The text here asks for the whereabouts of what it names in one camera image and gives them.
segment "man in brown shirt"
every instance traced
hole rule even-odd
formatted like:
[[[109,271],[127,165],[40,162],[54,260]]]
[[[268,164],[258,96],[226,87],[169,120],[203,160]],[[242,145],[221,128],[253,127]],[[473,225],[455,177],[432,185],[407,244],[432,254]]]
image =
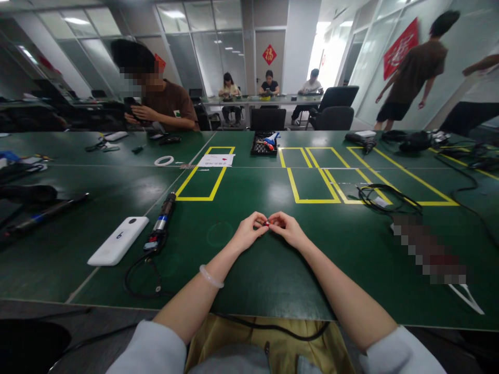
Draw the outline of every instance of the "man in brown shirt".
[[[118,39],[111,43],[111,52],[120,71],[142,87],[142,105],[132,105],[137,118],[159,122],[166,131],[199,131],[198,117],[187,91],[162,79],[157,61],[146,46]],[[128,113],[125,119],[140,125]]]
[[[455,10],[448,10],[441,14],[431,25],[429,41],[412,48],[407,53],[376,99],[378,103],[385,91],[393,84],[388,98],[378,113],[374,130],[381,130],[383,122],[387,121],[385,130],[389,131],[393,126],[393,121],[403,120],[412,101],[426,82],[423,98],[419,103],[419,109],[424,108],[435,78],[444,70],[447,49],[439,40],[458,19],[459,12]]]

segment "hand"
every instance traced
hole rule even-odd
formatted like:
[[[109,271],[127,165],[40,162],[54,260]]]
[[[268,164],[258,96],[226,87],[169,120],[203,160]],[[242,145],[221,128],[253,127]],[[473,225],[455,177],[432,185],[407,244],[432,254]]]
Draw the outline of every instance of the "hand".
[[[281,235],[291,246],[299,251],[304,250],[311,244],[310,239],[305,235],[298,222],[286,213],[277,212],[269,217],[272,224],[269,229]]]
[[[262,213],[254,212],[251,216],[241,221],[238,230],[226,247],[233,248],[240,253],[244,252],[256,239],[269,231],[267,226],[261,224],[261,222],[265,221],[267,221],[267,217]]]
[[[128,123],[131,123],[133,125],[140,125],[141,124],[133,116],[129,115],[128,113],[125,113],[125,119]]]
[[[149,108],[148,106],[131,106],[132,112],[137,116],[137,118],[142,119],[144,121],[159,121],[160,114],[154,109]]]
[[[469,76],[469,75],[472,75],[474,73],[474,70],[468,66],[465,70],[463,70],[463,75],[464,76]]]

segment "person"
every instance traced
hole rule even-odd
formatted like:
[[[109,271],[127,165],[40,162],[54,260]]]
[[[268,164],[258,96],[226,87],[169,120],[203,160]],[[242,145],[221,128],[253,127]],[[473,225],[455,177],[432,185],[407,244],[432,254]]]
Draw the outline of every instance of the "person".
[[[229,97],[240,95],[238,86],[235,85],[232,76],[229,73],[224,74],[224,86],[218,92],[220,97]],[[240,106],[225,106],[222,108],[222,114],[224,115],[225,123],[229,123],[229,113],[235,112],[235,125],[241,124],[241,107]]]
[[[310,72],[310,79],[306,81],[303,84],[303,87],[301,88],[300,91],[298,91],[299,95],[304,95],[304,94],[309,94],[312,92],[317,92],[322,95],[324,93],[324,89],[322,88],[321,83],[317,80],[317,77],[319,76],[319,69],[313,69]],[[291,115],[291,124],[298,126],[298,122],[296,119],[300,115],[301,112],[303,111],[310,111],[310,109],[315,108],[317,109],[317,105],[297,105],[293,114]]]
[[[431,25],[429,41],[410,49],[405,55],[404,60],[376,99],[376,103],[379,103],[385,91],[393,85],[378,113],[374,130],[381,130],[383,122],[387,121],[385,130],[389,131],[393,126],[393,121],[403,120],[412,101],[426,82],[423,98],[418,105],[419,109],[425,107],[435,78],[444,70],[447,49],[440,43],[440,38],[449,31],[459,16],[460,12],[456,10],[448,10],[441,14]]]
[[[198,117],[187,91],[162,79],[156,58],[146,46],[126,39],[111,43],[114,63],[125,76],[142,87],[142,105],[132,105],[132,112],[143,121],[158,122],[165,131],[199,131]],[[140,125],[125,113],[127,122]]]
[[[278,95],[281,89],[279,88],[279,83],[277,81],[274,81],[274,73],[272,73],[272,70],[267,70],[265,73],[265,82],[261,84],[261,87],[259,89],[260,94],[265,93],[267,89],[270,90],[270,92],[273,95]]]
[[[270,226],[262,225],[266,221],[271,222]],[[260,236],[266,235],[269,229],[274,234],[282,236],[308,263],[341,326],[362,352],[360,363],[366,372],[445,373],[438,361],[410,332],[398,326],[381,305],[312,243],[293,217],[283,212],[274,213],[269,218],[262,213],[254,212],[241,221],[234,237],[225,248],[208,265],[205,267],[202,265],[200,272],[158,312],[152,321],[139,323],[128,347],[107,373],[184,372],[186,345],[191,343],[190,349],[193,349],[197,335],[207,335],[205,320],[211,319],[208,316],[209,311],[231,267],[238,257]],[[249,328],[246,330],[244,337],[246,341],[251,341],[248,334],[254,332]],[[283,334],[280,333],[273,342],[268,340],[272,335],[268,335],[268,332],[265,334],[266,338],[260,347],[248,344],[228,345],[203,357],[201,362],[196,361],[196,366],[188,371],[261,373],[270,372],[270,367],[275,369],[277,362],[280,365],[287,364],[287,368],[296,365],[299,369],[294,371],[300,373],[320,372],[319,367],[303,359],[300,350],[295,355],[286,354],[287,346],[284,344],[286,340]],[[227,338],[223,331],[214,331],[211,336],[218,339]],[[314,341],[313,345],[319,345],[321,342],[322,339]],[[339,357],[339,352],[345,350],[340,334],[336,342],[337,346],[331,347],[333,352],[329,351],[329,355],[323,354],[326,357],[323,361],[335,360],[335,357]],[[306,345],[308,349],[312,349],[311,346],[312,344]],[[340,367],[353,372],[351,363],[349,366],[343,364]]]
[[[467,137],[478,125],[499,116],[499,42],[489,56],[464,69],[463,75],[490,68],[451,110],[440,130]]]

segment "green workbench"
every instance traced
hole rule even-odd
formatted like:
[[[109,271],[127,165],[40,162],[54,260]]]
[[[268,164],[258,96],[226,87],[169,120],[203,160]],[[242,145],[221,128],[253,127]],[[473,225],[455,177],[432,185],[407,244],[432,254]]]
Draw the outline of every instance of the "green workbench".
[[[258,210],[294,216],[309,238],[346,274],[405,325],[499,331],[499,250],[479,219],[450,198],[470,181],[434,158],[431,150],[406,156],[378,145],[362,159],[344,142],[343,131],[284,131],[277,157],[250,156],[252,132],[182,134],[182,143],[159,146],[143,132],[116,142],[116,152],[87,153],[98,133],[19,133],[0,139],[0,150],[19,156],[54,157],[48,169],[21,179],[50,184],[67,198],[89,192],[91,200],[53,218],[13,244],[0,244],[0,298],[84,305],[159,309],[168,298],[135,299],[123,290],[123,276],[142,247],[166,193],[178,202],[168,242],[155,258],[163,289],[178,291]],[[138,155],[131,152],[147,144]],[[206,152],[234,153],[232,167],[180,169]],[[171,155],[175,162],[155,167]],[[458,168],[465,165],[448,160]],[[499,177],[471,171],[479,189],[459,193],[497,231]],[[446,285],[430,283],[390,229],[390,220],[357,200],[356,185],[391,183],[424,205],[422,222],[445,244],[446,253],[466,265],[467,284],[485,315],[466,305]],[[0,202],[0,218],[8,214]],[[88,258],[129,216],[151,223],[122,261],[94,268]],[[149,266],[132,280],[136,291],[154,293]],[[280,237],[266,234],[230,271],[213,305],[216,312],[303,319],[334,319],[317,280],[303,258]]]

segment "red diamond sign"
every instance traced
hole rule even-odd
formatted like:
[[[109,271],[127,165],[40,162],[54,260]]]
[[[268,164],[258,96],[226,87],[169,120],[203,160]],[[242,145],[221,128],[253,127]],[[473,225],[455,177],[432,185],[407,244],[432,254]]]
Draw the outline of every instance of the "red diamond sign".
[[[277,57],[277,53],[275,53],[275,50],[269,44],[262,56],[264,57],[264,60],[270,65],[272,61]]]

